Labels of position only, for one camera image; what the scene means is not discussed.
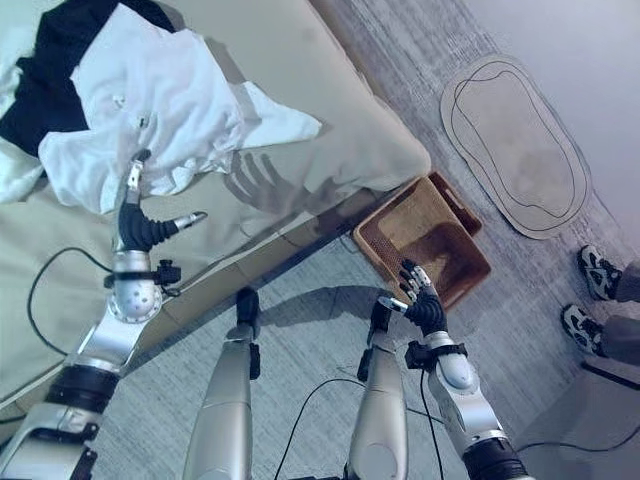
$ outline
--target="gray pants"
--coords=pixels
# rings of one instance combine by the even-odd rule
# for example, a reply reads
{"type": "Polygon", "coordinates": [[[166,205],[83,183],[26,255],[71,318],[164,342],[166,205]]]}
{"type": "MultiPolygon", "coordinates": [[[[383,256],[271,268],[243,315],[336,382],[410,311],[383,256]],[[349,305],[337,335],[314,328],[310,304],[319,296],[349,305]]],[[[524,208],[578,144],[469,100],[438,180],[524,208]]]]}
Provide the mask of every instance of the gray pants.
{"type": "MultiPolygon", "coordinates": [[[[640,260],[622,273],[616,291],[618,302],[640,302],[640,260]]],[[[620,362],[640,365],[640,320],[620,315],[609,317],[602,332],[605,355],[620,362]]]]}

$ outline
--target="bed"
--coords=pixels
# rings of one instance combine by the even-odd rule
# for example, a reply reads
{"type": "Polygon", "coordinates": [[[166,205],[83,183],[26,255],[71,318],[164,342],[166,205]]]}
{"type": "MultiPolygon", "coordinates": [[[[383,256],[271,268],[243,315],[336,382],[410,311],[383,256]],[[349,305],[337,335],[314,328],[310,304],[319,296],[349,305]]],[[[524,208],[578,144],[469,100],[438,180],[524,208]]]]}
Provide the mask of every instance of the bed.
{"type": "MultiPolygon", "coordinates": [[[[37,3],[3,2],[0,30],[30,19],[37,3]]],[[[255,82],[274,100],[319,119],[323,129],[309,142],[240,151],[231,174],[200,175],[180,194],[143,201],[150,217],[209,214],[152,253],[155,261],[171,258],[182,267],[183,294],[165,303],[143,349],[431,168],[428,152],[372,92],[310,3],[168,0],[161,6],[174,26],[184,23],[205,37],[230,82],[255,82]]],[[[0,205],[0,418],[39,401],[62,360],[27,322],[35,274],[66,246],[108,262],[111,223],[111,215],[60,205],[44,179],[22,201],[0,205]]],[[[53,343],[72,348],[100,315],[102,277],[75,254],[47,271],[34,315],[53,343]]],[[[11,429],[0,425],[0,441],[11,429]]]]}

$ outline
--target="gray carpet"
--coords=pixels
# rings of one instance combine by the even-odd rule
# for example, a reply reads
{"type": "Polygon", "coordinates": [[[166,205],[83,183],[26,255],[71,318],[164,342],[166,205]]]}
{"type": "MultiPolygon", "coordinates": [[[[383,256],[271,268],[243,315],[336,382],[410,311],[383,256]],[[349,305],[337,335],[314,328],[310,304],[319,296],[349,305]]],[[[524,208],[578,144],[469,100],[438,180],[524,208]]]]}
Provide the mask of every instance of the gray carpet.
{"type": "MultiPolygon", "coordinates": [[[[560,330],[560,308],[579,302],[602,319],[611,311],[632,311],[591,301],[573,252],[586,242],[596,243],[620,264],[634,253],[596,196],[559,237],[542,242],[519,235],[457,155],[441,125],[440,93],[456,70],[495,51],[458,0],[327,3],[338,30],[348,33],[348,50],[360,57],[391,106],[431,152],[435,167],[484,222],[477,242],[493,273],[453,310],[449,324],[452,336],[471,352],[485,394],[506,430],[517,435],[577,372],[581,356],[560,330]]],[[[367,331],[364,319],[381,286],[348,238],[299,260],[255,285],[265,310],[263,375],[252,386],[258,480],[273,477],[307,393],[327,378],[355,370],[367,331]]],[[[180,475],[190,429],[234,315],[230,301],[219,306],[199,328],[185,332],[123,380],[95,442],[100,455],[96,478],[180,475]]],[[[412,330],[395,321],[402,343],[412,330]]],[[[417,375],[407,373],[405,379],[408,404],[419,408],[417,375]]],[[[347,384],[332,384],[318,393],[299,425],[281,478],[340,472],[360,394],[347,384]]],[[[409,428],[410,478],[437,478],[428,424],[409,414],[409,428]]],[[[438,438],[446,478],[466,478],[441,430],[438,438]]]]}

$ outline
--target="person's foot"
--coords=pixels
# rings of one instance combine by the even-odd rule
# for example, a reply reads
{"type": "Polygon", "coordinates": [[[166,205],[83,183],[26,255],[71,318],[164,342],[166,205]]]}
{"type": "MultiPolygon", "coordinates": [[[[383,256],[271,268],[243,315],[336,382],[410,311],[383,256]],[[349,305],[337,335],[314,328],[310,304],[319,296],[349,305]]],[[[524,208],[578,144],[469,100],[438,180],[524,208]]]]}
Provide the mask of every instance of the person's foot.
{"type": "Polygon", "coordinates": [[[562,328],[587,353],[606,356],[602,351],[602,325],[577,305],[562,309],[562,328]]]}
{"type": "Polygon", "coordinates": [[[596,300],[613,300],[618,282],[622,276],[620,269],[609,263],[593,245],[585,245],[578,252],[578,268],[584,275],[589,293],[596,300]]]}

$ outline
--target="bath mat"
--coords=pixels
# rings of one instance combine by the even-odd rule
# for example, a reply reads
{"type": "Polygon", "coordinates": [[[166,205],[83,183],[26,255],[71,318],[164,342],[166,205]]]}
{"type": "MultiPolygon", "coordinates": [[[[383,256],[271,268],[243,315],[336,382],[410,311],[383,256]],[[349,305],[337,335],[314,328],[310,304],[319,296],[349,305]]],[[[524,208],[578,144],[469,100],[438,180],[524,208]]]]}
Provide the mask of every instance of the bath mat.
{"type": "Polygon", "coordinates": [[[580,149],[517,60],[490,55],[449,82],[440,112],[452,143],[523,235],[558,235],[587,202],[580,149]]]}

